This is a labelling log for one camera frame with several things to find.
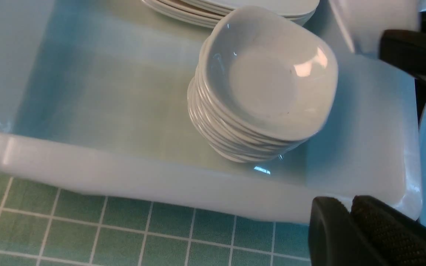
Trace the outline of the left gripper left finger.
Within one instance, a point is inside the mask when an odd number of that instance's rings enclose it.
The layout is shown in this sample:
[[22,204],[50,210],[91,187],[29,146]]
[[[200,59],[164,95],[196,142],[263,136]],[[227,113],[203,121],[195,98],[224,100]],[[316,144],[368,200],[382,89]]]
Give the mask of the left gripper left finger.
[[369,195],[315,197],[308,246],[313,266],[426,266],[426,227]]

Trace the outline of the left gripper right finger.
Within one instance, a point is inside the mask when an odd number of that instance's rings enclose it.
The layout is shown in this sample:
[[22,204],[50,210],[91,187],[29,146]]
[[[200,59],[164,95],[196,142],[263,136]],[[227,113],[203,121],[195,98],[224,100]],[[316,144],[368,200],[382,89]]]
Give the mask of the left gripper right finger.
[[379,44],[379,60],[426,84],[426,33],[387,29]]

